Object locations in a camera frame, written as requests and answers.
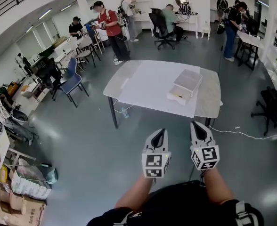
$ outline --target black pants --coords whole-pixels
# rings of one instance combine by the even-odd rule
[[[24,70],[27,72],[27,74],[29,76],[31,76],[33,74],[33,71],[29,67],[27,67],[27,66],[24,67]]]
[[[176,41],[180,41],[184,34],[184,29],[176,26],[174,29],[174,34],[176,34]]]
[[[109,36],[108,39],[111,43],[111,46],[116,55],[116,58],[119,61],[130,60],[128,50],[127,50],[125,42],[123,40],[122,33],[120,33],[116,36]]]

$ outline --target person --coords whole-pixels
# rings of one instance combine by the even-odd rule
[[[189,2],[181,3],[180,0],[176,0],[176,4],[179,6],[179,13],[182,15],[191,15],[191,7],[189,6]]]
[[[69,34],[73,37],[77,37],[78,39],[81,37],[78,32],[84,33],[83,31],[83,26],[82,24],[79,22],[79,18],[78,17],[74,17],[73,18],[73,22],[72,24],[69,25]]]
[[[247,225],[242,224],[239,212],[244,220],[258,221],[248,225],[264,225],[261,213],[250,204],[243,204],[244,210],[237,212],[239,201],[217,168],[204,173],[204,182],[205,187],[200,181],[191,181],[149,194],[153,178],[142,175],[114,209],[92,219],[87,226]]]
[[[23,141],[28,141],[29,145],[32,144],[34,139],[34,134],[29,132],[28,129],[20,125],[17,121],[13,120],[11,114],[7,112],[4,106],[0,102],[0,123],[2,123],[5,127],[11,129],[20,137],[22,137]]]
[[[173,5],[168,4],[166,8],[164,8],[163,15],[165,16],[166,25],[168,29],[169,36],[173,36],[173,34],[176,34],[176,42],[179,43],[179,41],[182,38],[182,35],[184,34],[184,30],[181,27],[175,26],[174,24],[177,24],[177,17],[175,13],[173,12]]]
[[[128,24],[128,29],[129,29],[129,34],[130,34],[130,42],[138,42],[139,40],[137,39],[137,29],[135,27],[135,20],[134,20],[134,15],[132,12],[133,8],[133,3],[135,3],[136,0],[122,0],[121,1],[121,7],[125,11],[127,17],[126,21]]]
[[[17,57],[19,57],[24,64],[24,70],[26,71],[26,73],[31,76],[33,74],[33,71],[31,70],[31,64],[29,63],[27,58],[22,56],[21,53],[19,53]]]
[[[238,30],[242,30],[241,24],[241,13],[247,10],[247,5],[245,2],[240,2],[234,7],[232,7],[228,14],[228,19],[226,21],[225,31],[227,34],[227,43],[224,50],[224,58],[230,62],[233,62],[234,52],[233,46],[235,42],[235,36]]]
[[[224,13],[224,10],[228,8],[228,1],[226,0],[217,0],[217,14],[219,17],[219,24],[222,20],[222,15]]]
[[[99,13],[98,23],[105,24],[103,29],[106,30],[112,49],[117,57],[117,61],[115,61],[114,64],[119,65],[124,61],[130,60],[129,53],[124,42],[125,37],[117,22],[118,18],[115,12],[111,10],[107,12],[103,2],[101,1],[96,1],[93,4],[93,8]],[[98,25],[94,26],[93,29],[101,29],[101,27]]]

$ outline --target water bottle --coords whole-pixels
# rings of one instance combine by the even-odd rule
[[[122,113],[126,119],[129,117],[127,110],[124,107],[122,108]]]

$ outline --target white paper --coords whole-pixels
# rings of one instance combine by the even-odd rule
[[[188,69],[200,73],[200,67],[165,61],[142,61],[133,77],[125,84],[118,101],[158,111],[194,118],[198,92],[186,105],[167,98],[174,81]]]

